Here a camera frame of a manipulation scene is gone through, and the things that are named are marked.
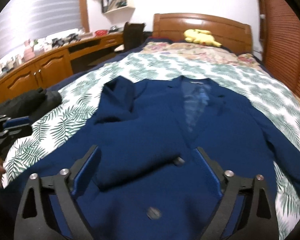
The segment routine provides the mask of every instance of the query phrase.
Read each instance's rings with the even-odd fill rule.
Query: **yellow plush toy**
[[[198,43],[208,46],[220,47],[222,44],[216,42],[211,32],[204,30],[186,30],[184,32],[185,40],[187,42]]]

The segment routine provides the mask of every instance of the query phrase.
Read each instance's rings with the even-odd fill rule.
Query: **green leaf pattern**
[[[247,97],[300,150],[300,106],[281,82],[245,66],[210,64],[180,55],[131,53],[120,62],[105,64],[59,91],[62,104],[33,124],[31,136],[18,139],[11,147],[4,163],[7,170],[4,185],[74,135],[98,109],[103,85],[119,75],[132,82],[170,80],[180,75],[210,78]],[[274,169],[278,189],[275,205],[282,240],[300,218],[300,199],[276,163]]]

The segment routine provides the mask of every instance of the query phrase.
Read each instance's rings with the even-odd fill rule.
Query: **pink figurine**
[[[26,48],[25,48],[23,58],[26,62],[26,61],[31,60],[32,58],[34,58],[35,54],[34,54],[34,51],[33,51],[33,47],[30,46],[30,40],[25,41],[24,45],[26,46]]]

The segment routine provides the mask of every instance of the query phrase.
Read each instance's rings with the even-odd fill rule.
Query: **window blind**
[[[28,39],[81,26],[79,0],[10,0],[0,13],[0,59]]]

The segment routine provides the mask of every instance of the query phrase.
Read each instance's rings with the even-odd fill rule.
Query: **blue jacket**
[[[105,85],[86,125],[0,191],[0,200],[15,217],[30,174],[70,168],[93,144],[101,149],[100,162],[76,201],[96,239],[196,239],[222,197],[196,147],[224,170],[249,178],[262,174],[273,201],[276,161],[300,193],[300,152],[244,96],[210,79],[133,84],[118,77]],[[177,157],[183,165],[173,164]],[[56,197],[51,201],[70,236]],[[160,210],[160,219],[148,218],[150,207]],[[239,212],[236,205],[224,236]]]

